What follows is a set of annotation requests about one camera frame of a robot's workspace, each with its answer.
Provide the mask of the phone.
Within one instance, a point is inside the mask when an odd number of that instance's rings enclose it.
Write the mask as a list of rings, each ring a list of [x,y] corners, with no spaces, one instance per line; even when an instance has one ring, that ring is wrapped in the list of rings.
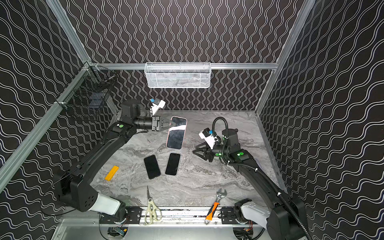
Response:
[[[173,116],[171,121],[176,125],[169,129],[167,147],[180,150],[182,148],[186,133],[187,119]]]

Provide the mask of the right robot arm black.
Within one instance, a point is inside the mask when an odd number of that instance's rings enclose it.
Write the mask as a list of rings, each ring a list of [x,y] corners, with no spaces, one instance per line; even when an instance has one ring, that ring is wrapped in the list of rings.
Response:
[[[223,130],[216,135],[206,128],[199,133],[204,140],[193,150],[194,155],[212,162],[222,159],[245,177],[267,205],[265,208],[252,201],[241,202],[238,207],[239,222],[251,221],[263,227],[272,240],[311,239],[305,204],[290,197],[262,170],[250,152],[241,148],[237,129]]]

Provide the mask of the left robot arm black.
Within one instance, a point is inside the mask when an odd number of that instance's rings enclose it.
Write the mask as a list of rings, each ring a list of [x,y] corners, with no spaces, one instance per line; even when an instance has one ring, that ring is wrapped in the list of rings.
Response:
[[[111,216],[118,222],[126,218],[126,204],[99,193],[91,182],[107,160],[138,130],[159,132],[176,125],[157,115],[157,111],[165,107],[165,101],[151,99],[150,102],[149,110],[138,100],[123,102],[120,119],[109,126],[102,140],[69,170],[54,175],[54,194],[60,202],[80,212]]]

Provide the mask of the black smartphone green case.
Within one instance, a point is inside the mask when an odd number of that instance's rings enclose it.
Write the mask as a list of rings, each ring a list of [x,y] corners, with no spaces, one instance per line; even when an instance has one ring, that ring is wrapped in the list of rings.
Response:
[[[177,175],[180,158],[181,158],[180,154],[175,154],[175,153],[170,154],[167,168],[166,168],[166,175],[171,175],[171,176]]]

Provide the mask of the black smartphone left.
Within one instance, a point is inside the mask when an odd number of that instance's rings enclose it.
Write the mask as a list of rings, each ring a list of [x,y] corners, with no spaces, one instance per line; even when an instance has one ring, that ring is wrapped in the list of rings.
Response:
[[[161,171],[155,155],[151,155],[144,158],[144,163],[145,163],[148,178],[150,180],[157,178],[161,175]]]

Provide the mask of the yellow rectangular block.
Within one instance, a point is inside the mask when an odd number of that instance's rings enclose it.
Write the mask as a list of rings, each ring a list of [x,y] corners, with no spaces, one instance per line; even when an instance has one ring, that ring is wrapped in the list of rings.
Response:
[[[108,174],[106,175],[105,180],[106,181],[111,181],[112,178],[115,176],[115,174],[117,173],[118,170],[119,170],[118,166],[113,166],[111,168],[111,170],[108,172]]]

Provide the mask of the orange handled adjustable wrench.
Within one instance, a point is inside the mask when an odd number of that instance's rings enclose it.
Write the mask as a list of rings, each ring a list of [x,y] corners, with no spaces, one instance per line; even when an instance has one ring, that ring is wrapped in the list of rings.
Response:
[[[220,201],[221,199],[225,198],[227,196],[227,190],[222,190],[222,188],[220,188],[218,191],[217,191],[217,197],[216,197],[216,200],[215,202],[213,203],[213,205],[211,206],[208,214],[206,215],[206,218],[205,218],[205,225],[208,225],[213,217],[214,217],[214,214],[218,208],[218,206],[220,205]]]

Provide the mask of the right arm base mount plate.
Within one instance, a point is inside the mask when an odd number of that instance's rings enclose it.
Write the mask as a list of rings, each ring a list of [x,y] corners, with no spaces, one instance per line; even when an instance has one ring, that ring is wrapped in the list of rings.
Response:
[[[245,225],[249,221],[260,226],[266,225],[265,213],[252,206],[245,206],[244,208],[225,207],[220,210],[219,216],[223,225]]]

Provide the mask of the beige handled scissors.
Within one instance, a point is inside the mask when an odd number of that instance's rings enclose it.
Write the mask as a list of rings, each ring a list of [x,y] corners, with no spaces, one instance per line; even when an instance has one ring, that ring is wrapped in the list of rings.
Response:
[[[163,218],[161,210],[156,206],[153,198],[151,197],[149,186],[147,186],[147,198],[148,206],[144,217],[145,226],[152,225],[154,222],[161,222]]]

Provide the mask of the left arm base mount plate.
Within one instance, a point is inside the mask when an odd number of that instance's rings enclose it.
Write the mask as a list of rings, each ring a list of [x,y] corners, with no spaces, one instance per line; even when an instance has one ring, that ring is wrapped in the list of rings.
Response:
[[[101,214],[101,224],[139,224],[142,218],[142,208],[140,207],[125,207],[125,210],[120,208],[115,215]]]

